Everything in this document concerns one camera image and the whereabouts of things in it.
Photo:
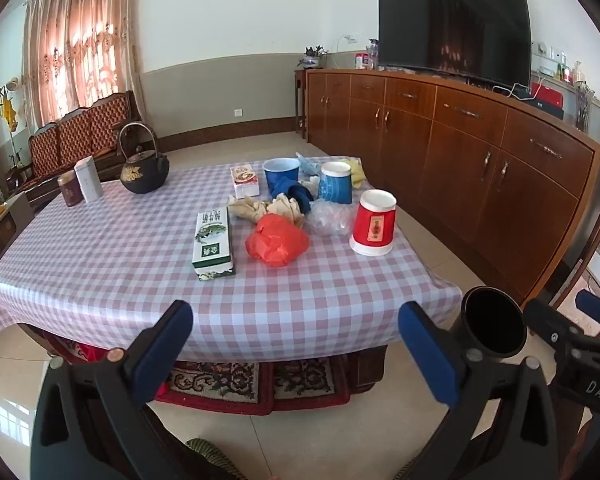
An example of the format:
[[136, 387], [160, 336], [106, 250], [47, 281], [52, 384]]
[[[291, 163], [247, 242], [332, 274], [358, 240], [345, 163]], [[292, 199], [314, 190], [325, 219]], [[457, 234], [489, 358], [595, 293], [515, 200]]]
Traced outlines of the white tea tin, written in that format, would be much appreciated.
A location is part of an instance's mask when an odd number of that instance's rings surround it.
[[80, 159], [73, 168], [84, 200], [89, 204], [102, 197], [102, 184], [93, 156]]

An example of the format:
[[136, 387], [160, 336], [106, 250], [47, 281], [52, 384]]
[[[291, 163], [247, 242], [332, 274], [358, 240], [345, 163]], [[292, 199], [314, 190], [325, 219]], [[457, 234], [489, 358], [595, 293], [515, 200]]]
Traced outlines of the green white carton box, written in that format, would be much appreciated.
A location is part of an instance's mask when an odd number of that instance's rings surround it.
[[197, 214], [192, 265], [199, 281], [235, 273], [227, 207]]

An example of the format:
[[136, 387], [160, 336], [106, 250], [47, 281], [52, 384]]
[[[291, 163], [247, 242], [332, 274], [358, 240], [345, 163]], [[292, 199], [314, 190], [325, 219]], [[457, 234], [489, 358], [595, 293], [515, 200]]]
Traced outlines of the black flat television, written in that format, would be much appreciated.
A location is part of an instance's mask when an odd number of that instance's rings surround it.
[[379, 64], [528, 84], [528, 0], [378, 0]]

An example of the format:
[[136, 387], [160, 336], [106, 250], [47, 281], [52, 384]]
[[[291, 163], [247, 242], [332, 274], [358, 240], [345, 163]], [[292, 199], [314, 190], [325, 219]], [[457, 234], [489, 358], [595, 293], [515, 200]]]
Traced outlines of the yellow flower decoration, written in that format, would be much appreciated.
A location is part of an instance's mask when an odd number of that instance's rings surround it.
[[19, 88], [19, 79], [12, 77], [6, 84], [0, 87], [0, 115], [6, 122], [9, 133], [9, 141], [12, 144], [12, 166], [22, 168], [22, 160], [19, 155], [19, 150], [16, 148], [14, 133], [18, 130], [17, 112], [12, 105], [12, 92]]

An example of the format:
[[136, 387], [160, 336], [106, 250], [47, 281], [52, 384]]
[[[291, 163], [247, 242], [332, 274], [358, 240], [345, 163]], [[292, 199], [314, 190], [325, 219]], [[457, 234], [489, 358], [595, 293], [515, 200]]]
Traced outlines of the red box on sideboard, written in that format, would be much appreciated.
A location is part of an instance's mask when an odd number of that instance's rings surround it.
[[545, 84], [539, 84], [538, 82], [532, 82], [531, 84], [531, 92], [534, 95], [535, 99], [542, 101], [544, 103], [550, 104], [551, 106], [560, 108], [561, 110], [564, 108], [564, 95], [562, 92], [550, 88]]

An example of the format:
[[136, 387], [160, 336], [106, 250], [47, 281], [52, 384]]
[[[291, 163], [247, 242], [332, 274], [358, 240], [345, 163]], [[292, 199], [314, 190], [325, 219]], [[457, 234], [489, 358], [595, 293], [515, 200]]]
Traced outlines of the yellow knitted cloth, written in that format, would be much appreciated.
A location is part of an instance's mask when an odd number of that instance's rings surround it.
[[358, 158], [343, 157], [342, 162], [351, 168], [351, 183], [354, 188], [360, 188], [366, 181], [362, 162]]

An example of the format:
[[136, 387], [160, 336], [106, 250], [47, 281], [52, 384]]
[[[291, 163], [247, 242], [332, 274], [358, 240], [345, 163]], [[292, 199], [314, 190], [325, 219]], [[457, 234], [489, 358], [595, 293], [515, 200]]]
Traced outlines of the red patterned rug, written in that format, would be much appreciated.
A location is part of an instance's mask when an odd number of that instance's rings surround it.
[[274, 363], [178, 361], [155, 400], [250, 416], [317, 410], [350, 401], [342, 357]]

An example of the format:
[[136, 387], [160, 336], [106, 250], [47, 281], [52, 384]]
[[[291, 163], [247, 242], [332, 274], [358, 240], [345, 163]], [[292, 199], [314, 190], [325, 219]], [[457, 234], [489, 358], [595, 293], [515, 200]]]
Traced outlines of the red plastic bag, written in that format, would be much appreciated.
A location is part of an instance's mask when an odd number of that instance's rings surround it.
[[279, 214], [265, 214], [245, 241], [246, 251], [271, 268], [288, 266], [304, 254], [309, 235]]

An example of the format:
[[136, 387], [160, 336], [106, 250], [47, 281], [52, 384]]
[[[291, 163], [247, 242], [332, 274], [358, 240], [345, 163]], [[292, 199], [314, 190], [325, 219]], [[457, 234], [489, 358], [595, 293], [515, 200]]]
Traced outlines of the black trash bin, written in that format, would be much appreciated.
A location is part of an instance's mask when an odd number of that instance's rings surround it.
[[462, 348], [476, 348], [502, 360], [524, 348], [528, 328], [511, 296], [494, 287], [476, 286], [464, 295], [450, 333]]

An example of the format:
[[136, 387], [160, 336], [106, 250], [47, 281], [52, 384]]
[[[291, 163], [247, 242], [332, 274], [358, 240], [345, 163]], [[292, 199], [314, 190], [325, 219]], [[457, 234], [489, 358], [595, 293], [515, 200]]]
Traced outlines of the red white small carton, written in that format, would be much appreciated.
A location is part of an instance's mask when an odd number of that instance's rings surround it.
[[250, 164], [230, 167], [230, 177], [232, 178], [236, 200], [260, 195], [259, 178]]

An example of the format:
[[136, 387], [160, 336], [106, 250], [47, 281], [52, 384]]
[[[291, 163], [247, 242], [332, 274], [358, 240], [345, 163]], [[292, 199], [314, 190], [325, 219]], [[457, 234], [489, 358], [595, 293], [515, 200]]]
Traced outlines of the clear plastic bag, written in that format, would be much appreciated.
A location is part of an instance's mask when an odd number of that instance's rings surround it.
[[348, 236], [353, 229], [355, 204], [340, 204], [319, 198], [306, 214], [306, 225], [319, 236]]

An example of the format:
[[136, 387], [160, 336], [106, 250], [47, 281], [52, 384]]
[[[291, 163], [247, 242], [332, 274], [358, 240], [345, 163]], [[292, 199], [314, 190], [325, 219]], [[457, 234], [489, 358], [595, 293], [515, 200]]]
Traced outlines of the red paper cup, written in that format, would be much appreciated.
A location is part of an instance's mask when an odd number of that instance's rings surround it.
[[360, 196], [350, 236], [350, 247], [367, 257], [387, 255], [393, 248], [396, 198], [383, 190], [367, 190]]

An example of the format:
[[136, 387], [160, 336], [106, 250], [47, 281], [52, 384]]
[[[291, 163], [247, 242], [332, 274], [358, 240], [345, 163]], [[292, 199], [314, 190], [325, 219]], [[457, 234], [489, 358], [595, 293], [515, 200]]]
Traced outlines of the blue paper cup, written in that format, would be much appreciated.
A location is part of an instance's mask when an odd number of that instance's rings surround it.
[[351, 166], [347, 162], [324, 162], [321, 166], [318, 197], [336, 204], [352, 203]]
[[300, 171], [300, 162], [296, 158], [277, 157], [266, 160], [262, 164], [265, 174], [268, 192], [274, 195], [274, 190], [279, 182], [291, 180], [297, 181]]

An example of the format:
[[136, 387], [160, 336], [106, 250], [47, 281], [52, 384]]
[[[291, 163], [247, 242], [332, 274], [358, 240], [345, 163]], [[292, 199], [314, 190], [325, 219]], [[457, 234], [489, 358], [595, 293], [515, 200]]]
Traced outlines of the dark blue cloth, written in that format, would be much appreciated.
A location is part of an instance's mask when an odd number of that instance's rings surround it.
[[284, 194], [288, 200], [292, 198], [298, 203], [300, 212], [308, 214], [311, 211], [311, 203], [314, 197], [311, 192], [297, 180], [283, 178], [273, 185], [271, 195], [273, 198]]

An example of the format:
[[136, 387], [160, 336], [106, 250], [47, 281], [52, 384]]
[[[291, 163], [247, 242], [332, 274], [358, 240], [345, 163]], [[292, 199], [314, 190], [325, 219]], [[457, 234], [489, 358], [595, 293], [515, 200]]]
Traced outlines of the wooden sideboard cabinet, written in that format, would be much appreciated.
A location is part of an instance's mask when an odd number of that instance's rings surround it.
[[308, 70], [306, 135], [366, 178], [486, 284], [542, 292], [590, 202], [600, 144], [491, 91], [372, 70]]

